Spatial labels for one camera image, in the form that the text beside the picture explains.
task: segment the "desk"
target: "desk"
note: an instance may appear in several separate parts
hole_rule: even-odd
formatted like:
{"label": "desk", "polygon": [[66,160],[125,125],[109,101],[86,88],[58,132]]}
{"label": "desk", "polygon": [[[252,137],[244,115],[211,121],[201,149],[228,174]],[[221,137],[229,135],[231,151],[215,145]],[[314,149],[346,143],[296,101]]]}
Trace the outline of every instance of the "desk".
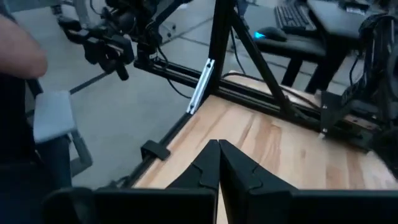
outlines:
{"label": "desk", "polygon": [[[269,91],[265,84],[248,78],[227,79]],[[398,188],[395,178],[373,153],[363,154],[345,144],[319,139],[318,133],[215,96],[204,102],[168,145],[170,157],[155,160],[134,187],[165,188],[210,139],[227,139],[300,189]],[[227,223],[221,191],[218,223]]]}
{"label": "desk", "polygon": [[326,59],[318,65],[305,89],[308,93],[315,93],[317,89],[328,88],[347,53],[359,47],[361,23],[371,14],[381,11],[370,8],[362,16],[342,10],[337,2],[308,0],[307,4],[315,17],[314,23],[325,34],[326,45]]}

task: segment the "floor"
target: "floor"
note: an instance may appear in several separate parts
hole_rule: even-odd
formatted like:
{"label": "floor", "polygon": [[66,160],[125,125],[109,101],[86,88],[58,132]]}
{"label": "floor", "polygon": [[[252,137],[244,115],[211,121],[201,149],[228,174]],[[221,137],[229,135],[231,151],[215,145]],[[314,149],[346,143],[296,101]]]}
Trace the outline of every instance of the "floor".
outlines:
{"label": "floor", "polygon": [[[277,0],[257,0],[257,4],[273,7]],[[94,0],[94,5],[99,9],[104,0]],[[162,47],[171,62],[202,70],[208,56],[214,5],[215,0],[196,0],[167,19],[177,24],[172,39]],[[70,17],[75,16],[71,8],[64,7],[64,11]],[[47,52],[49,69],[40,79],[44,91],[76,92],[72,95],[75,118],[94,164],[74,177],[74,185],[97,188],[128,175],[141,161],[140,146],[148,139],[160,140],[186,110],[188,100],[156,75],[132,65],[126,67],[130,74],[128,81],[122,82],[116,74],[102,75],[99,65],[85,60],[83,47],[67,40],[49,8],[14,15]],[[94,13],[90,16],[98,20]],[[259,77],[241,46],[238,53],[246,73]],[[289,59],[268,54],[264,58],[280,82]],[[346,88],[352,63],[353,57],[347,57],[330,83],[330,91],[342,93]],[[303,90],[314,69],[314,64],[304,63],[294,88]],[[229,70],[240,70],[232,52],[227,52],[224,64],[224,71]],[[354,74],[360,70],[361,62]],[[186,86],[176,84],[176,87],[186,95],[193,92]]]}

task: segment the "wooden tabletop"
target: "wooden tabletop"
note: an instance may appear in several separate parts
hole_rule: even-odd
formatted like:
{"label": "wooden tabletop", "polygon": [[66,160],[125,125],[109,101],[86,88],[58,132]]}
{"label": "wooden tabletop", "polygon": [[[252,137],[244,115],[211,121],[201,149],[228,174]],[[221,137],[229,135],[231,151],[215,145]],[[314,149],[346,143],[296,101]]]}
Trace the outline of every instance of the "wooden tabletop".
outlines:
{"label": "wooden tabletop", "polygon": [[[134,187],[165,188],[210,139],[226,139],[268,171],[299,189],[396,189],[398,184],[373,153],[329,139],[292,123],[210,96]],[[218,223],[227,223],[222,195]]]}

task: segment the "chair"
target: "chair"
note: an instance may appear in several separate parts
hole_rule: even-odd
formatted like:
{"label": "chair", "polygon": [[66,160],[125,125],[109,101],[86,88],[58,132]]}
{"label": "chair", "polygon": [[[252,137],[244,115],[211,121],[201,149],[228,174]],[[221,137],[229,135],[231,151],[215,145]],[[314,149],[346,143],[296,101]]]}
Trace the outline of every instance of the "chair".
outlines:
{"label": "chair", "polygon": [[43,92],[37,80],[27,84],[35,96],[33,135],[36,144],[62,136],[72,137],[78,157],[71,161],[72,177],[93,165],[91,154],[81,137],[73,117],[68,91]]}

